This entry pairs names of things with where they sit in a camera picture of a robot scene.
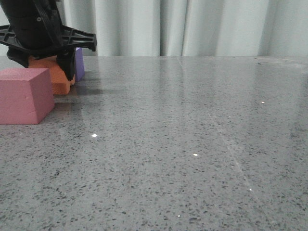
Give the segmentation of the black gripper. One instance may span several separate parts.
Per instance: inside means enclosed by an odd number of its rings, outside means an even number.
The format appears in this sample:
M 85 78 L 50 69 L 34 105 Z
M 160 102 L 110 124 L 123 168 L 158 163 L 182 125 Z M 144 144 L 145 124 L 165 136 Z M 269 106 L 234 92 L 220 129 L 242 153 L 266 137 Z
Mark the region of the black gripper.
M 0 42 L 7 57 L 29 67 L 29 57 L 56 55 L 68 81 L 75 75 L 75 48 L 96 51 L 96 35 L 63 25 L 54 0 L 2 0 L 9 24 L 0 28 Z

